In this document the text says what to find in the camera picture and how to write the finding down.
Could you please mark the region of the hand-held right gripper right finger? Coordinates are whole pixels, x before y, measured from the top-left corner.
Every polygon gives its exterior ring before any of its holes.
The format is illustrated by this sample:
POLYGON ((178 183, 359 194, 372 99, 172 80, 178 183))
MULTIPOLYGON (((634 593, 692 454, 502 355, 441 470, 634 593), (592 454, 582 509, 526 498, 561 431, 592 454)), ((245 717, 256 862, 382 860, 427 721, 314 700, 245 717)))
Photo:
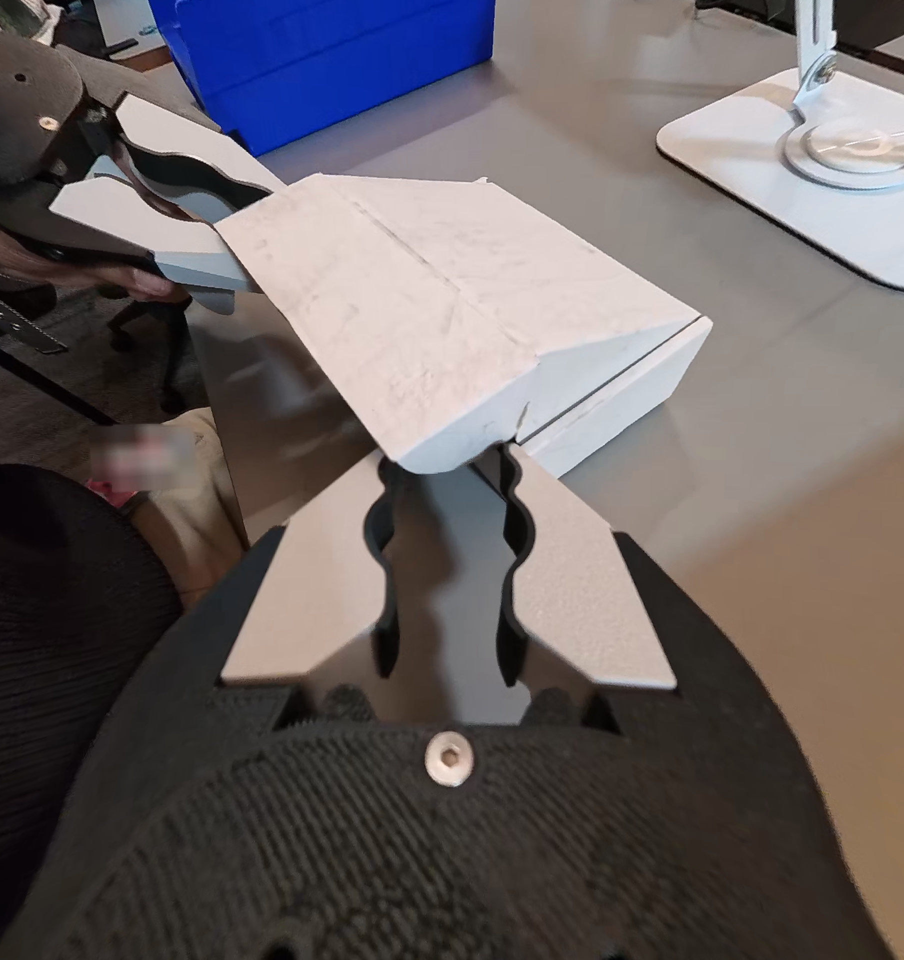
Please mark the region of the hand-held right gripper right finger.
POLYGON ((527 690, 675 690, 610 525, 517 444, 499 448, 504 539, 497 663, 527 690))

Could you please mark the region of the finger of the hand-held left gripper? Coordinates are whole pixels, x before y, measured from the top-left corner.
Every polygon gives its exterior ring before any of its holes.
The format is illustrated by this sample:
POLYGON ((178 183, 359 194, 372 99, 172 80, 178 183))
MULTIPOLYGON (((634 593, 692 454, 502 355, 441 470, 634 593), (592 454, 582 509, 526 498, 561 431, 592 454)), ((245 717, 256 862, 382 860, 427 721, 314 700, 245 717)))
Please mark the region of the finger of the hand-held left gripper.
POLYGON ((281 190, 276 174, 215 129, 132 94, 115 115, 136 176, 167 200, 253 205, 281 190))
POLYGON ((257 284, 208 223, 173 218, 111 176, 68 184, 50 211, 142 248, 162 276, 188 287, 256 293, 257 284))

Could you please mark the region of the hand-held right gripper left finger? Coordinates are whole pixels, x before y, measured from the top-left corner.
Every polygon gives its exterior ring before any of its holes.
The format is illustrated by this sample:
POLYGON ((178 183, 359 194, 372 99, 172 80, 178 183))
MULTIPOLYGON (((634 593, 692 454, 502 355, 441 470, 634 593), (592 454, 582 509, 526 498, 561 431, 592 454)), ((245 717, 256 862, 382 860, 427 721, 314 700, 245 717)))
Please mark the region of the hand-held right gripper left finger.
POLYGON ((394 467, 374 451, 288 520, 222 668, 225 686, 373 687, 391 676, 394 467))

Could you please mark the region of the blue plastic bin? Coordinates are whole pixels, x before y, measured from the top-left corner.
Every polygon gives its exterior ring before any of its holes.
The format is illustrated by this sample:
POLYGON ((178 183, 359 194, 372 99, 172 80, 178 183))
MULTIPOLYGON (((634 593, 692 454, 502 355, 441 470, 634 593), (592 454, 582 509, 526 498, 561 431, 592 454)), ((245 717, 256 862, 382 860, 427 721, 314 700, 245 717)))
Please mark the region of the blue plastic bin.
POLYGON ((494 1, 154 1, 196 101, 261 156, 491 59, 494 1))

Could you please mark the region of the white cardboard mailer box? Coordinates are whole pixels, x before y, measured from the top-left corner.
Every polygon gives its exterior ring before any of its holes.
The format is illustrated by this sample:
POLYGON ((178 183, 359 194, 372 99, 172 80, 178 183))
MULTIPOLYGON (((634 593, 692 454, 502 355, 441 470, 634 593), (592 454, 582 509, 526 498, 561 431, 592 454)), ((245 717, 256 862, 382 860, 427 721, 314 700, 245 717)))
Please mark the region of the white cardboard mailer box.
POLYGON ((486 179, 313 174, 216 224, 380 449, 560 478, 666 401, 710 318, 486 179))

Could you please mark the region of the grey desk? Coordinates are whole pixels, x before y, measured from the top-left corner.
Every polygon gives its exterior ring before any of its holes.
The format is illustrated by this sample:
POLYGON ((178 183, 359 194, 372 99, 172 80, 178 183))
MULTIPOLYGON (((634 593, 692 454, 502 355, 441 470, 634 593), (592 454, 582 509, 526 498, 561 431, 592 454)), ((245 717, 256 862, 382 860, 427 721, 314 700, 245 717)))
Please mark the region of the grey desk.
POLYGON ((904 294, 655 145, 793 62, 790 36, 691 2, 499 2, 491 63, 262 162, 487 177, 712 320, 670 399, 565 483, 750 661, 904 958, 904 294))

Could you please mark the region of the black chair wheel base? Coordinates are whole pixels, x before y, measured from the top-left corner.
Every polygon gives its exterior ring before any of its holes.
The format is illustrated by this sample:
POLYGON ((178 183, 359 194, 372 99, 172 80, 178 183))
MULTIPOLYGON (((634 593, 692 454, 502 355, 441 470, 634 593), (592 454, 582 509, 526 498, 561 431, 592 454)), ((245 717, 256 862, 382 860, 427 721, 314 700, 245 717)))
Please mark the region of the black chair wheel base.
POLYGON ((134 339, 125 329, 133 320, 149 315, 162 325, 166 334, 167 350, 159 385, 159 405, 164 413, 173 417, 186 410, 186 402, 177 388, 176 377, 190 342, 186 311, 192 301, 188 294, 176 302, 134 301, 119 311, 107 324, 110 346, 119 353, 127 353, 135 345, 134 339))

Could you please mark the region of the person's dark sweater torso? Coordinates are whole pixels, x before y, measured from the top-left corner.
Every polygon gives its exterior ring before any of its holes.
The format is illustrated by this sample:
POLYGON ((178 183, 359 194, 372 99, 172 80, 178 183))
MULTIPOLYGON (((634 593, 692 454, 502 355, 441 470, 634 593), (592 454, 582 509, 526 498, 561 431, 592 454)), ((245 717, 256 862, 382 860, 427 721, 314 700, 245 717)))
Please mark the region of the person's dark sweater torso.
POLYGON ((56 472, 0 463, 0 939, 101 723, 182 612, 121 511, 56 472))

